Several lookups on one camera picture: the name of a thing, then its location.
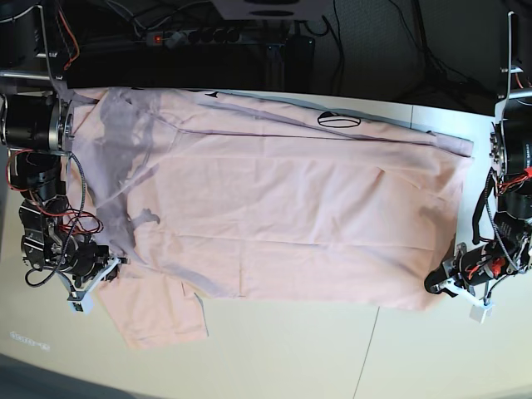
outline table surface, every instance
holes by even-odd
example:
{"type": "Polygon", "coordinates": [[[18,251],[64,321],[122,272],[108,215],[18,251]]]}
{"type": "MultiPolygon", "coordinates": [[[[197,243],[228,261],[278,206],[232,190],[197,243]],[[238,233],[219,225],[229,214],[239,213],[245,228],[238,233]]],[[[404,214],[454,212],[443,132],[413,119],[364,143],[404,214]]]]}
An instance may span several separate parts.
{"type": "MultiPolygon", "coordinates": [[[[475,162],[456,238],[470,245],[470,218],[490,166],[492,118],[378,101],[245,94],[472,140],[475,162]]],[[[20,195],[8,193],[3,222],[0,353],[6,356],[128,392],[179,399],[496,398],[532,392],[530,276],[497,288],[494,315],[484,325],[469,319],[470,306],[460,298],[443,298],[423,313],[348,303],[205,299],[207,340],[136,351],[98,302],[90,314],[75,314],[58,279],[39,289],[25,285],[21,202],[20,195]],[[50,351],[15,341],[11,332],[44,342],[50,351]]],[[[490,236],[487,220],[481,229],[490,236]]]]}

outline cloth fold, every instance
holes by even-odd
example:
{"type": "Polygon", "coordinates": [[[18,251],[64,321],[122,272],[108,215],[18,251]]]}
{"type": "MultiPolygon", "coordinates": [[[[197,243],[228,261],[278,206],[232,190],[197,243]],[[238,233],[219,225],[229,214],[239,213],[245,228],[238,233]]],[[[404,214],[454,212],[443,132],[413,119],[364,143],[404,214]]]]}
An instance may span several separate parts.
{"type": "MultiPolygon", "coordinates": [[[[424,309],[472,143],[219,92],[111,88],[76,110],[99,295],[132,347],[206,337],[197,293],[424,309]]],[[[69,189],[80,198],[79,176],[69,189]]]]}

